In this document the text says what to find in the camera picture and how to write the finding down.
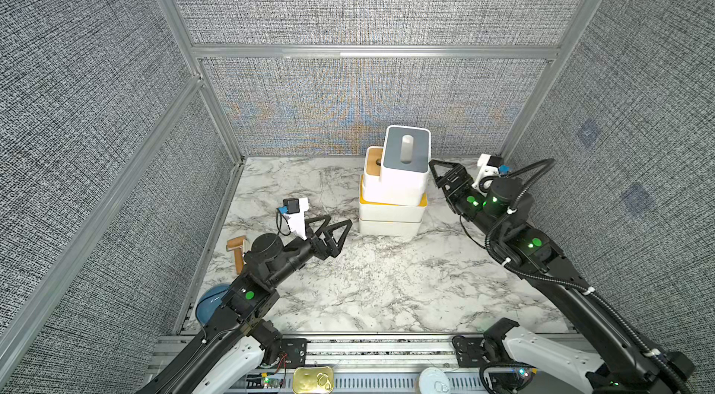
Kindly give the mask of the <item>yellow lid tissue box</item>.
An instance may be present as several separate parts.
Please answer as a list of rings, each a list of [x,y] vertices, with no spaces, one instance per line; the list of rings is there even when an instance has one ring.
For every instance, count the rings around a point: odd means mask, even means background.
[[[428,207],[428,195],[423,194],[419,205],[371,203],[359,204],[359,218],[372,221],[421,222]]]

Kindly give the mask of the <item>large bamboo lid tissue box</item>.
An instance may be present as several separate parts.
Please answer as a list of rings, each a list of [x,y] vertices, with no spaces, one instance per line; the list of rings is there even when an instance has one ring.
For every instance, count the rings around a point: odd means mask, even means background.
[[[419,232],[420,226],[420,222],[359,220],[359,232],[371,236],[413,238]]]

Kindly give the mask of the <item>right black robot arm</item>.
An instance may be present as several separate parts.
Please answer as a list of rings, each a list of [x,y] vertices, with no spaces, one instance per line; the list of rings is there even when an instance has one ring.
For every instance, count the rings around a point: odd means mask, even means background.
[[[461,223],[483,233],[483,248],[493,261],[545,295],[594,349],[584,355],[538,339],[515,321],[497,321],[482,341],[484,388],[506,391],[505,384],[491,380],[488,373],[505,368],[521,379],[534,370],[544,371],[584,393],[690,392],[693,362],[680,351],[662,351],[638,332],[580,275],[553,239],[530,223],[534,199],[529,191],[554,165],[554,159],[542,159],[477,181],[460,163],[429,163],[451,210]]]

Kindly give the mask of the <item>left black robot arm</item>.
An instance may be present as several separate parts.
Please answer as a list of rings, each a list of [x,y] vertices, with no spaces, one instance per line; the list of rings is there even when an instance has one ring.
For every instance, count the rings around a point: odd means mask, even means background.
[[[305,220],[305,237],[284,243],[279,233],[260,235],[245,254],[242,272],[201,332],[141,393],[218,391],[219,374],[241,377],[277,358],[282,334],[264,316],[279,300],[277,288],[309,260],[337,258],[353,223],[331,224],[329,215]]]

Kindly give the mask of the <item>grey lid tissue box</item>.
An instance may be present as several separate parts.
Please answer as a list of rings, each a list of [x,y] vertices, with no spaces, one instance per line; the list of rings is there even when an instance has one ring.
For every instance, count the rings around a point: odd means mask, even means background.
[[[383,203],[417,206],[426,193],[431,133],[427,129],[391,125],[387,128],[381,161]]]

